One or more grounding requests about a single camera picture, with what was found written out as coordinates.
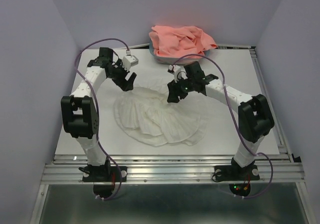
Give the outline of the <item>white pleated skirt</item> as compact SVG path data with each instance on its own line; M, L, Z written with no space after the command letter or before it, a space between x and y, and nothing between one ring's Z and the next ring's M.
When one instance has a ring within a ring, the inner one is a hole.
M207 104L203 98L188 95L179 103L168 103L168 80L139 81L113 105L118 126L131 138L150 145L193 146L207 132Z

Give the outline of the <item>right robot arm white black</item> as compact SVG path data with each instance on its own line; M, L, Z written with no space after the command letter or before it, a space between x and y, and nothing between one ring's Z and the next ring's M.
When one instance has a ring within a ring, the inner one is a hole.
M174 75L174 80L167 85L169 103L179 103L195 91L228 107L240 138L233 157L236 164L231 165L230 173L233 178L242 179L248 174L247 166L253 163L262 140L275 125L267 98L262 94L243 93L213 74L206 75L198 62L183 68L170 65L168 72Z

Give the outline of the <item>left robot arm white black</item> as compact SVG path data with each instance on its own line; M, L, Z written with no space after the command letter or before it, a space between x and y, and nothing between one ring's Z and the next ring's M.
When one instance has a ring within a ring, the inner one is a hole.
M89 168L100 181L111 177L108 157L99 146L100 115L97 92L100 86L110 79L122 91L131 91L136 78L130 69L138 64L138 59L128 49L125 56L117 59L117 53L110 48L101 47L97 58L89 61L85 74L75 91L61 99L63 128L75 138L83 149Z

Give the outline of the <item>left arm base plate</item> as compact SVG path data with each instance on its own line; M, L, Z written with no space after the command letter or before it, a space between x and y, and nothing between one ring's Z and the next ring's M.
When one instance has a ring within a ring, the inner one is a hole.
M79 167L84 183L93 183L93 194L102 201L112 200L116 197L122 184L127 181L127 166L91 166Z

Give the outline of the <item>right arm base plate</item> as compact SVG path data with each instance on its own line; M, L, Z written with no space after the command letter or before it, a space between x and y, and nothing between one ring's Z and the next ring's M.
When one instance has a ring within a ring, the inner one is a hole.
M259 181L260 174L256 165L238 167L236 165L214 166L211 180L215 183L230 182L229 189L236 197L246 199L251 192L251 182Z

